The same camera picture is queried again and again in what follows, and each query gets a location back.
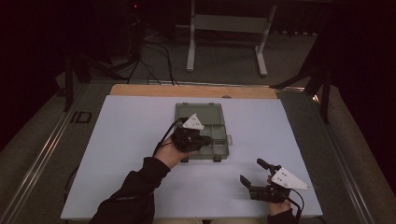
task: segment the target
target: metal stand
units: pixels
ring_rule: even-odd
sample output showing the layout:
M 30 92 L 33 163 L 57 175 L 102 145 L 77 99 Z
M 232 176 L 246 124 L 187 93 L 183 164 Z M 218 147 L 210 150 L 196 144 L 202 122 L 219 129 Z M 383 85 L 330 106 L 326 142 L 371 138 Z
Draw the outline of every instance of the metal stand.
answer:
M 215 30 L 262 34 L 262 42 L 255 47 L 257 63 L 260 69 L 260 76 L 267 76 L 262 50 L 267 40 L 272 20 L 275 15 L 276 6 L 272 6 L 267 18 L 253 17 L 230 17 L 195 14 L 195 0 L 191 0 L 191 26 L 190 26 L 190 47 L 187 58 L 187 71 L 194 70 L 195 60 L 195 30 Z

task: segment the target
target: hand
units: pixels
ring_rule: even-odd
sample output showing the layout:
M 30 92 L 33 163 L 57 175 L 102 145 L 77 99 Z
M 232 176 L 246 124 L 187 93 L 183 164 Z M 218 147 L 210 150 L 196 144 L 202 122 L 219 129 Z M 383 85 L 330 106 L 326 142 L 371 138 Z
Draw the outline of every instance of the hand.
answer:
M 283 203 L 267 203 L 270 210 L 270 216 L 276 216 L 290 210 L 290 202 L 285 199 Z
M 209 146 L 212 138 L 201 136 L 199 130 L 176 128 L 171 135 L 172 141 L 178 150 L 183 152 L 197 151 L 203 146 Z
M 163 141 L 163 146 L 160 147 L 155 153 L 154 158 L 162 161 L 169 169 L 174 168 L 182 159 L 194 154 L 195 151 L 192 152 L 182 152 L 177 150 L 175 145 L 172 143 L 170 137 L 168 137 L 165 141 Z

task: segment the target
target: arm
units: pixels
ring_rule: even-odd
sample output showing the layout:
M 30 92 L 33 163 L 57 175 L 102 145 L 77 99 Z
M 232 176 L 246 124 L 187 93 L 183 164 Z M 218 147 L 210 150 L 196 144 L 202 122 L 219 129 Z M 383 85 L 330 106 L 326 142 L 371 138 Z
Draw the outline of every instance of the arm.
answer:
M 154 157 L 144 159 L 140 171 L 127 175 L 121 188 L 99 205 L 91 224 L 152 223 L 153 191 L 181 159 L 193 153 L 180 152 L 170 142 L 166 139 Z

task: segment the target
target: dark background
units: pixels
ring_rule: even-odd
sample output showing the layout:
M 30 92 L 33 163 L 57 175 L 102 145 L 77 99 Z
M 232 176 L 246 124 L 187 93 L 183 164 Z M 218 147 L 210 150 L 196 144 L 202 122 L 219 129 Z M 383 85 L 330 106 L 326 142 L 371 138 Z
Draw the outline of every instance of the dark background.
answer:
M 64 71 L 66 43 L 78 43 L 97 60 L 108 60 L 111 46 L 106 43 L 113 24 L 125 24 L 121 1 L 114 10 L 100 12 L 107 0 L 90 1 L 2 1 L 1 31 L 1 141 L 0 148 L 58 90 L 55 77 Z M 391 1 L 356 1 L 349 7 L 337 4 L 332 23 L 323 26 L 334 7 L 312 3 L 280 5 L 272 31 L 319 33 L 306 64 L 336 59 L 332 84 L 337 86 L 389 184 L 396 190 L 394 159 L 396 132 L 396 74 L 394 52 L 395 13 Z M 136 2 L 144 22 L 175 38 L 174 24 L 189 24 L 190 2 L 148 0 Z M 241 7 L 222 7 L 227 14 L 243 14 Z M 107 24 L 99 18 L 107 18 Z M 128 41 L 126 33 L 119 38 Z

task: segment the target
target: gray plastic box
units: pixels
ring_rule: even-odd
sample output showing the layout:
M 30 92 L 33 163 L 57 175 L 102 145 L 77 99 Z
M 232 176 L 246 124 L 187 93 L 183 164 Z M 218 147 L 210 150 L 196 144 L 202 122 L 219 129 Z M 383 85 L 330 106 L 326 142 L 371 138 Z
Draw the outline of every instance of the gray plastic box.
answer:
M 227 159 L 230 151 L 228 149 L 227 132 L 225 129 L 221 104 L 176 104 L 175 119 L 181 117 L 191 117 L 193 114 L 196 114 L 198 120 L 200 120 L 205 126 L 204 129 L 200 131 L 200 135 L 210 136 L 213 141 L 209 146 L 202 147 L 200 150 L 196 151 L 194 155 L 189 156 L 183 161 L 221 161 Z

